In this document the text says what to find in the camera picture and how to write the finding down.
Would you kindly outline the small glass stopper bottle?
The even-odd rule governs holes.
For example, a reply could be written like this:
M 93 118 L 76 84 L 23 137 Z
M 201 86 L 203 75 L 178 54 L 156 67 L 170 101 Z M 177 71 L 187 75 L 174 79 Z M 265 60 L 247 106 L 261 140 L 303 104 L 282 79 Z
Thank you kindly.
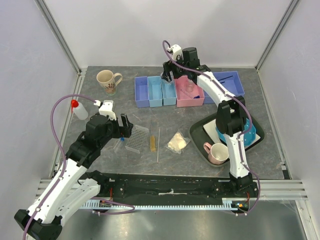
M 195 88 L 195 84 L 192 80 L 187 80 L 185 83 L 185 90 L 187 93 L 192 93 Z

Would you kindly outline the brown test tube brush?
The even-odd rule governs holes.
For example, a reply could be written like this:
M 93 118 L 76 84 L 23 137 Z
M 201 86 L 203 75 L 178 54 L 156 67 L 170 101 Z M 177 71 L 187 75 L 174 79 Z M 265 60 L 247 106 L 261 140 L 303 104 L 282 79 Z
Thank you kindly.
M 153 120 L 152 119 L 151 119 L 151 124 L 150 124 L 149 144 L 150 144 L 150 151 L 155 152 L 156 151 L 156 138 L 155 138 L 155 135 L 153 134 Z

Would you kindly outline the blue base measuring cylinder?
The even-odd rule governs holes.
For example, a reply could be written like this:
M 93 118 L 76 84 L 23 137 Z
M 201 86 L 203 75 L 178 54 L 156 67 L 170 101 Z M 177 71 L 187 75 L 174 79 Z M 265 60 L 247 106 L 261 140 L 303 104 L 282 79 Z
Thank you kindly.
M 199 99 L 200 96 L 199 95 L 192 95 L 190 92 L 187 92 L 186 90 L 184 89 L 180 89 L 180 91 L 185 94 L 186 96 L 188 96 L 190 99 Z

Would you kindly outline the bag of white gloves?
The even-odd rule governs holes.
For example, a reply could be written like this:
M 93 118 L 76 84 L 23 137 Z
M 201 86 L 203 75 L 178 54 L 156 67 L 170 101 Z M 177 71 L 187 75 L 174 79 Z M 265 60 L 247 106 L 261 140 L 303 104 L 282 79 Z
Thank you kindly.
M 191 140 L 188 137 L 177 131 L 165 147 L 173 153 L 181 154 Z

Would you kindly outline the black metal ring stand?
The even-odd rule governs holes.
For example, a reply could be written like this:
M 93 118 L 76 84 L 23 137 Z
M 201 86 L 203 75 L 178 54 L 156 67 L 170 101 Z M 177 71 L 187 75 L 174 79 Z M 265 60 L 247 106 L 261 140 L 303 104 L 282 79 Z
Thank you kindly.
M 224 81 L 224 80 L 227 80 L 227 79 L 230 79 L 230 78 L 233 78 L 233 75 L 230 75 L 230 76 L 227 76 L 227 77 L 223 77 L 223 78 L 219 79 L 218 81 L 221 82 L 221 81 Z

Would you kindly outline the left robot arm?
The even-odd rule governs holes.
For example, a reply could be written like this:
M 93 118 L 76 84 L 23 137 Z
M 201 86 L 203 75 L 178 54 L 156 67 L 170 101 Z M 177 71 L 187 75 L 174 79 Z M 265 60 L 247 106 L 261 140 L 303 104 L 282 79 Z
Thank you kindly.
M 20 209 L 14 216 L 23 230 L 23 238 L 55 240 L 64 225 L 89 199 L 106 196 L 110 191 L 108 182 L 99 179 L 99 174 L 87 178 L 77 190 L 72 186 L 101 155 L 102 148 L 111 140 L 129 138 L 133 124 L 126 114 L 121 114 L 123 125 L 108 115 L 93 115 L 86 123 L 76 141 L 64 156 L 63 164 L 41 196 L 28 208 Z

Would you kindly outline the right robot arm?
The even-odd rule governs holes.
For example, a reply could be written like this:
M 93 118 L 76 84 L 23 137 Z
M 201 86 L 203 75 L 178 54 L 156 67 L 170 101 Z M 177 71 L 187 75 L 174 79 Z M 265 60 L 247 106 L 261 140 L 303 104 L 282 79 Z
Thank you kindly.
M 182 76 L 202 88 L 217 105 L 215 124 L 224 135 L 229 152 L 229 191 L 235 197 L 249 194 L 250 197 L 259 198 L 261 185 L 254 182 L 256 176 L 247 164 L 245 153 L 245 123 L 252 124 L 252 118 L 246 108 L 245 99 L 235 96 L 228 91 L 214 76 L 209 67 L 201 64 L 197 49 L 188 47 L 182 49 L 179 45 L 170 45 L 166 40 L 162 47 L 168 57 L 163 63 L 162 79 L 171 82 Z

